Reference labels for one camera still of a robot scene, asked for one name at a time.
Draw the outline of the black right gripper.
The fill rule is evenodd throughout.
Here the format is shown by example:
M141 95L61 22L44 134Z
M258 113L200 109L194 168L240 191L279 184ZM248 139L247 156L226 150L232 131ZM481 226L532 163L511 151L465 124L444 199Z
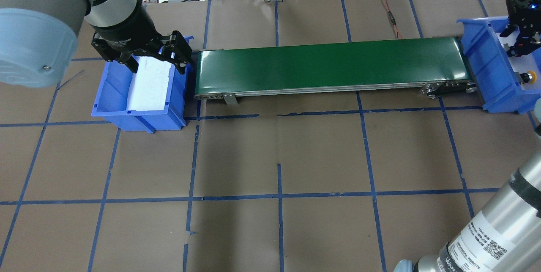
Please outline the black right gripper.
M514 45L506 51L508 57L529 55L540 48L541 0L505 0L508 25L499 34L500 38L513 36Z

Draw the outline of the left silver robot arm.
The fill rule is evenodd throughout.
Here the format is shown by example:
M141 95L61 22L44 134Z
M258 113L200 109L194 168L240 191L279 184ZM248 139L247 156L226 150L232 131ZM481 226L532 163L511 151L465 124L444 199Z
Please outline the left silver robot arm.
M192 49L179 31L162 35L142 0L1 0L2 83L29 88L58 84L77 49L83 21L106 62L137 73L137 57L168 62L183 74Z

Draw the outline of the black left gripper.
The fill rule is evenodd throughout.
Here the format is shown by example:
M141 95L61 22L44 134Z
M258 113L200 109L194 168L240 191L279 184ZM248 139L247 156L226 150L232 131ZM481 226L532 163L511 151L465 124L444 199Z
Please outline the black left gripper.
M138 72L139 64L136 56L153 57L172 64L179 74L186 73L188 64L192 64L192 48L180 33L172 31L168 36L157 33L152 39L142 42L121 41L117 45L106 41L98 33L94 33L91 46L106 62L117 62L126 66L133 74Z

